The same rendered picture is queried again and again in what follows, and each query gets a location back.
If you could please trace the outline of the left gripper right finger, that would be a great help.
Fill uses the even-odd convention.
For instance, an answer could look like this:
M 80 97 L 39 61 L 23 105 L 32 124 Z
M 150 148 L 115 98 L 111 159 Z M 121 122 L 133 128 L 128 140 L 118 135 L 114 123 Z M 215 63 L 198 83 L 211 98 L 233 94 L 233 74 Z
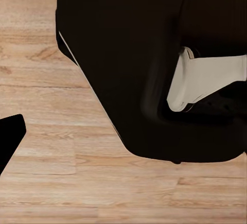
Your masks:
M 247 115 L 235 114 L 231 132 L 247 154 Z

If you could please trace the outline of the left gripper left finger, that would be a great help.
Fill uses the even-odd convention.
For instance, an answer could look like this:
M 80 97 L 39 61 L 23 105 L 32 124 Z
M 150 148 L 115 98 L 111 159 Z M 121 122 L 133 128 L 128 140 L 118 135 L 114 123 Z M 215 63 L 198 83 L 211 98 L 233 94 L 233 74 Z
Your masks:
M 22 114 L 0 119 L 0 174 L 26 134 Z

